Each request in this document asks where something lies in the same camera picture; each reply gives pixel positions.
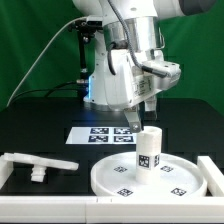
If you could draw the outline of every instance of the white plastic part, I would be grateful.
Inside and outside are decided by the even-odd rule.
[[[154,0],[154,5],[160,20],[184,16],[179,0]]]
[[[97,162],[91,170],[91,187],[97,196],[123,198],[184,198],[204,196],[207,182],[198,167],[182,158],[160,154],[159,180],[136,181],[136,152],[116,154]]]
[[[136,180],[141,184],[159,181],[159,159],[161,154],[162,129],[144,127],[137,134],[136,144]]]
[[[104,94],[104,76],[107,65],[107,52],[104,35],[95,33],[95,71],[89,77],[89,94],[84,98],[87,103],[94,103],[97,106],[107,106],[106,95]]]
[[[10,161],[5,161],[4,157],[0,157],[0,189],[3,187],[5,182],[8,180],[9,176],[13,171],[13,163]]]
[[[208,182],[212,196],[224,197],[224,176],[208,156],[198,157],[198,167]]]
[[[99,0],[103,11],[103,26],[118,22],[107,0]],[[139,17],[157,17],[153,0],[112,0],[124,20]]]
[[[72,0],[78,10],[84,15],[103,15],[99,0]],[[154,0],[154,7],[159,19],[167,19],[177,16],[184,16],[179,0]]]
[[[224,198],[0,197],[1,223],[223,223]]]
[[[41,158],[38,156],[32,156],[27,154],[20,153],[5,153],[3,156],[5,161],[18,162],[18,163],[26,163],[33,164],[33,173],[31,174],[32,181],[43,182],[45,176],[45,170],[47,167],[57,168],[57,169],[66,169],[66,170],[77,170],[79,167],[78,163],[67,162],[62,160],[53,160]]]

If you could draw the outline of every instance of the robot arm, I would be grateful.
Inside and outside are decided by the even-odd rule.
[[[164,43],[158,20],[207,11],[215,0],[73,2],[84,13],[100,13],[103,19],[104,43],[101,45],[105,44],[108,58],[101,58],[102,63],[97,63],[101,65],[97,73],[102,73],[101,86],[102,83],[104,86],[97,91],[105,95],[111,109],[124,110],[132,132],[140,132],[139,104],[144,102],[147,110],[154,110],[155,95],[176,85],[181,74],[178,64],[163,59],[161,48]]]

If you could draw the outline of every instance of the white block with aruco marker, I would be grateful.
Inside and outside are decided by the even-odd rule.
[[[136,152],[109,156],[91,171],[97,196],[204,196],[207,182],[199,168],[176,156],[161,153],[162,130],[145,127],[137,134]]]

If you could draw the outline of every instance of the green wall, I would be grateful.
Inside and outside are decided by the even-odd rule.
[[[71,0],[0,0],[0,110],[51,37],[79,16]],[[165,57],[181,64],[183,75],[175,88],[160,97],[203,99],[224,114],[223,27],[224,1],[221,0],[209,13],[161,22],[166,40]],[[92,45],[86,53],[92,71]],[[52,88],[75,80],[78,74],[77,38],[75,32],[65,31],[21,91]]]

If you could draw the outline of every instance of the white cylinder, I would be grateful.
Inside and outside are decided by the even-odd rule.
[[[162,130],[146,126],[137,134],[136,180],[141,184],[157,182],[160,179],[158,168],[161,154]]]

